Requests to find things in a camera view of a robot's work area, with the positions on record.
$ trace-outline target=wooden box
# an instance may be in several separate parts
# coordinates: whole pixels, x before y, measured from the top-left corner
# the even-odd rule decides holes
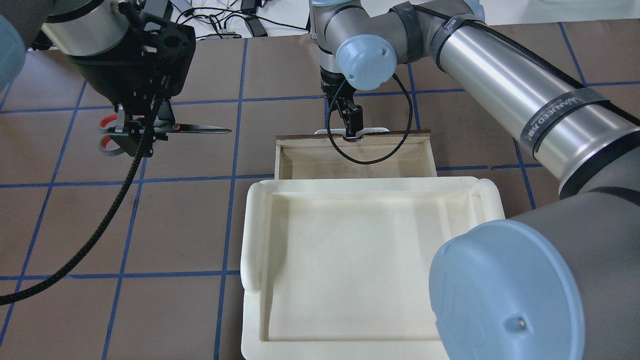
[[[359,165],[343,158],[326,135],[276,137],[275,179],[361,179],[381,177],[437,176],[430,130],[411,131],[402,147],[389,159],[373,165]],[[364,135],[347,142],[334,135],[336,144],[354,159],[370,161],[393,150],[404,131]]]

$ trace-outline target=white tray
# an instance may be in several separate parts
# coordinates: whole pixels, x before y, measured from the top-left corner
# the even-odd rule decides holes
[[[474,177],[254,184],[241,257],[243,355],[448,359],[429,303],[431,259],[498,219],[498,190]]]

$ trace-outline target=brown floor tile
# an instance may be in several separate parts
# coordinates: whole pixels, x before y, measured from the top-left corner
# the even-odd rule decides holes
[[[468,94],[420,94],[423,129],[431,129],[437,167],[517,164],[512,137]]]
[[[560,26],[550,24],[518,24],[492,26],[508,37],[516,40],[529,50],[580,81],[569,48],[564,41]]]
[[[527,177],[531,185],[536,207],[553,204],[559,200],[560,181],[545,168],[528,168]]]
[[[237,99],[244,40],[198,41],[189,75],[172,101]]]
[[[89,240],[119,190],[118,185],[53,188],[27,274],[48,275],[61,268]],[[117,274],[120,271],[137,190],[136,185],[131,186],[100,241],[72,274]]]
[[[126,154],[105,156],[99,150],[103,133],[98,125],[100,119],[113,113],[111,110],[81,110],[76,116],[74,128],[65,150],[56,181],[123,181],[132,158]]]
[[[83,83],[61,52],[29,51],[3,110],[74,108]]]
[[[324,99],[244,103],[236,173],[273,174],[276,135],[313,134],[322,128]]]
[[[227,276],[220,333],[220,359],[243,360],[240,352],[244,289],[240,276]]]
[[[438,171],[438,176],[473,176],[489,179],[500,191],[502,207],[506,218],[531,211],[531,203],[519,168],[496,170]]]
[[[0,184],[51,181],[71,117],[71,111],[0,115]]]
[[[124,279],[107,359],[213,359],[219,290],[219,276]]]
[[[0,275],[22,272],[46,195],[47,188],[0,189]]]
[[[598,86],[594,90],[631,115],[640,117],[640,85]]]
[[[176,121],[214,125],[233,130],[229,134],[168,134],[156,142],[147,161],[147,179],[167,177],[229,176],[236,143],[237,103],[174,106]]]
[[[309,35],[249,39],[243,98],[322,94],[318,51]]]
[[[564,28],[588,83],[640,80],[640,21],[566,22]]]
[[[221,270],[230,182],[143,185],[127,272]]]
[[[231,218],[231,233],[229,238],[229,253],[227,270],[240,270],[240,253],[242,252],[242,238],[244,231],[244,212],[246,210],[246,194],[249,187],[268,179],[238,179],[234,192],[234,209]]]
[[[116,279],[63,279],[17,303],[0,359],[100,359]],[[37,281],[26,281],[22,288]]]

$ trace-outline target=grid floor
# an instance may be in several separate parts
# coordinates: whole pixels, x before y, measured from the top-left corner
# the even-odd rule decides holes
[[[497,26],[640,115],[640,22]],[[59,284],[0,307],[0,359],[241,359],[239,256],[249,186],[273,177],[275,135],[323,127],[308,36],[211,40],[198,49],[181,122],[231,135],[173,135],[145,159],[92,253]],[[558,182],[430,59],[400,66],[440,176],[493,180],[507,216],[554,202]],[[366,126],[402,129],[392,83],[357,94]],[[106,100],[55,51],[28,53],[0,93],[0,291],[45,279],[88,239],[130,158],[97,151]]]

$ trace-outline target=light blue joint cap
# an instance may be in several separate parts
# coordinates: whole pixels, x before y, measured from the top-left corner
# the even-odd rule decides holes
[[[429,272],[436,326],[451,360],[581,360],[575,279],[537,230],[498,220],[452,239]]]
[[[345,40],[335,53],[338,68],[358,90],[374,90],[396,71],[396,50],[385,39],[371,34]]]
[[[0,91],[22,70],[25,52],[18,31],[0,15]]]
[[[311,1],[311,5],[312,6],[318,6],[318,7],[333,6],[333,5],[340,5],[340,4],[348,3],[350,1],[351,0],[312,0]]]
[[[465,3],[469,5],[475,16],[484,22],[486,17],[484,16],[484,7],[480,5],[480,0],[465,0]]]

